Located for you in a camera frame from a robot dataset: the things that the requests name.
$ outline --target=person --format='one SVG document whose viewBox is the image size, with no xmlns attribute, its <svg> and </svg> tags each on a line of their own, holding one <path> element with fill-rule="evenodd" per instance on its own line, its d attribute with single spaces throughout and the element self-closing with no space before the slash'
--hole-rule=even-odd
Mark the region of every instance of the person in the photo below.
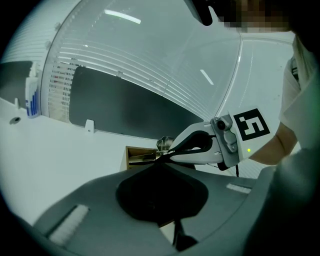
<svg viewBox="0 0 320 256">
<path fill-rule="evenodd" d="M 277 165 L 298 142 L 293 131 L 292 115 L 288 117 L 286 112 L 318 71 L 319 50 L 312 31 L 317 17 L 314 9 L 317 8 L 312 8 L 309 0 L 303 3 L 288 0 L 216 0 L 212 2 L 212 7 L 227 27 L 241 27 L 246 32 L 259 29 L 263 32 L 295 33 L 293 57 L 284 70 L 280 124 L 275 136 L 250 157 L 262 164 Z"/>
</svg>

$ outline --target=white shirt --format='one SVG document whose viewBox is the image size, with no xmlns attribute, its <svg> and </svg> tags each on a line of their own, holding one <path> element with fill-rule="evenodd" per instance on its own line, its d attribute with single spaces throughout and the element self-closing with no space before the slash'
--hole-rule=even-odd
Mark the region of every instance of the white shirt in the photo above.
<svg viewBox="0 0 320 256">
<path fill-rule="evenodd" d="M 320 134 L 319 68 L 313 53 L 303 46 L 298 37 L 294 38 L 292 46 L 293 57 L 284 70 L 279 119 L 294 131 L 302 148 L 302 144 L 309 148 L 315 145 L 312 140 L 318 138 L 316 133 Z"/>
</svg>

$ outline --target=ceiling light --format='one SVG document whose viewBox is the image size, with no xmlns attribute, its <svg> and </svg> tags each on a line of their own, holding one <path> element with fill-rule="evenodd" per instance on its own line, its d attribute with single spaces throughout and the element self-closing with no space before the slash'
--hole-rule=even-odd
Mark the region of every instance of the ceiling light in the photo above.
<svg viewBox="0 0 320 256">
<path fill-rule="evenodd" d="M 210 79 L 210 77 L 207 75 L 207 73 L 203 70 L 200 69 L 201 73 L 204 75 L 204 77 L 208 80 L 208 82 L 210 83 L 210 85 L 214 85 L 214 82 L 212 82 L 212 80 Z"/>
<path fill-rule="evenodd" d="M 117 11 L 114 11 L 114 10 L 106 10 L 105 9 L 104 13 L 108 14 L 108 15 L 112 15 L 112 16 L 117 16 L 119 18 L 123 18 L 123 19 L 126 19 L 126 20 L 131 21 L 131 22 L 135 22 L 137 24 L 141 23 L 140 19 L 137 19 L 135 17 L 129 16 L 127 14 L 124 14 L 124 13 L 121 13 L 121 12 L 117 12 Z"/>
</svg>

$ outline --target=white bottle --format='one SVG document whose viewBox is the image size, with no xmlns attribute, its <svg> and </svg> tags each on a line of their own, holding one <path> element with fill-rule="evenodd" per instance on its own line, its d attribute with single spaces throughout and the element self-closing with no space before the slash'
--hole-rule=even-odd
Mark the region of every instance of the white bottle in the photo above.
<svg viewBox="0 0 320 256">
<path fill-rule="evenodd" d="M 25 107 L 29 118 L 35 118 L 40 115 L 39 90 L 37 77 L 38 63 L 33 62 L 30 68 L 29 77 L 25 79 Z"/>
</svg>

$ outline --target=white sleeve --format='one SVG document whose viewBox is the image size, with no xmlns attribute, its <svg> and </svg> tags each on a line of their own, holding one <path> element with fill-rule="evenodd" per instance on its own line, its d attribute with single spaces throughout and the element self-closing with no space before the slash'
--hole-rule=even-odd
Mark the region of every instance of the white sleeve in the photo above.
<svg viewBox="0 0 320 256">
<path fill-rule="evenodd" d="M 300 85 L 298 81 L 292 74 L 292 59 L 290 59 L 284 69 L 283 75 L 283 88 L 282 88 L 282 103 L 279 119 L 286 127 L 290 128 L 290 120 L 285 116 L 285 111 L 290 107 L 290 105 L 297 98 L 301 92 Z"/>
</svg>

